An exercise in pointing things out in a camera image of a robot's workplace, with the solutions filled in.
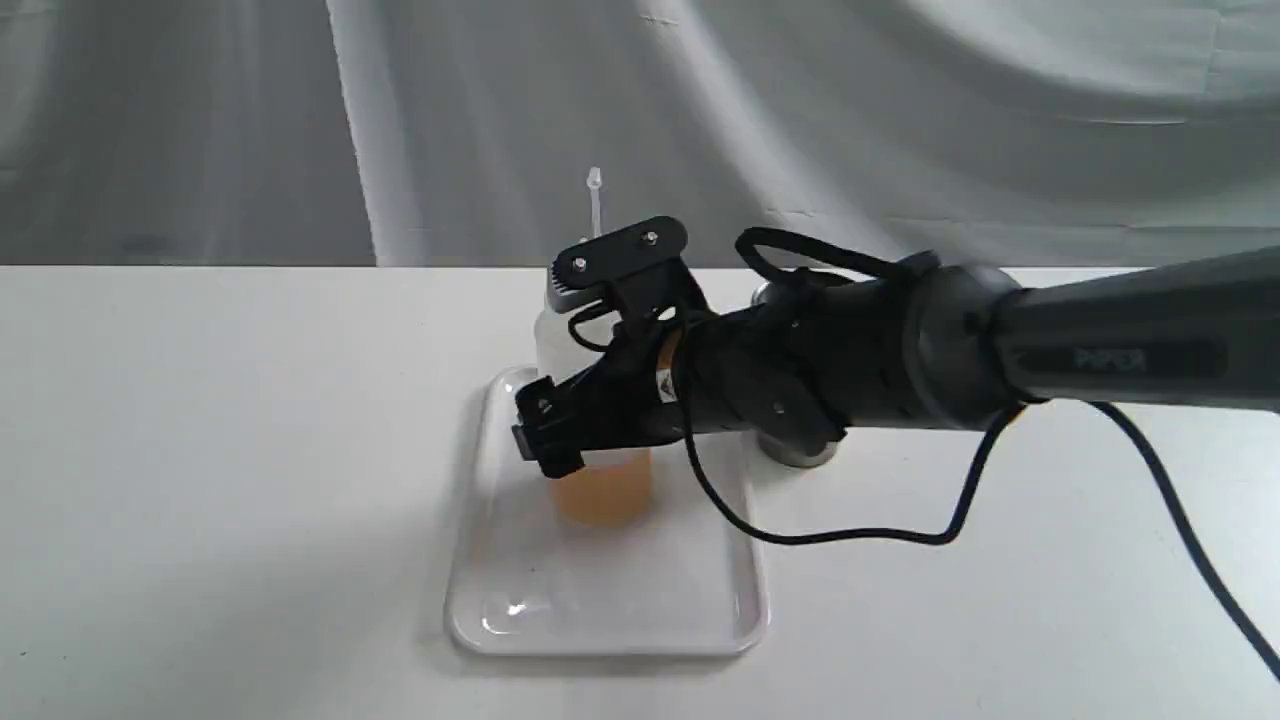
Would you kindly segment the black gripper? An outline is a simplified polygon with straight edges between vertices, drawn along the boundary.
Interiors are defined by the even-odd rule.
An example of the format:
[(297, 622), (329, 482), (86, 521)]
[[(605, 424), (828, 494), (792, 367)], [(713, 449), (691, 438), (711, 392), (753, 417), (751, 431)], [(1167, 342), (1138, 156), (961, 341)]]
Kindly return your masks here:
[[(582, 451), (650, 448), (721, 432), (721, 379), (713, 340), (721, 315), (676, 310), (644, 324), (612, 325), (602, 357), (570, 383), (540, 377), (515, 396), (521, 459), (549, 479), (585, 468)], [(582, 429), (576, 401), (599, 393), (604, 416)]]

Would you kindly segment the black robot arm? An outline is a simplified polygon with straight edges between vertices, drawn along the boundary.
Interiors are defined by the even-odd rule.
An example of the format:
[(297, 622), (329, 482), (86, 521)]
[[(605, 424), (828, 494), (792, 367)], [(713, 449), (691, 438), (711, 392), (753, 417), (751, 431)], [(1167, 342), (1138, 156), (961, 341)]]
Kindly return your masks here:
[(808, 272), (763, 304), (680, 309), (515, 397), (524, 460), (753, 430), (818, 454), (851, 428), (983, 430), (1056, 398), (1277, 410), (1277, 250), (1028, 288), (989, 266)]

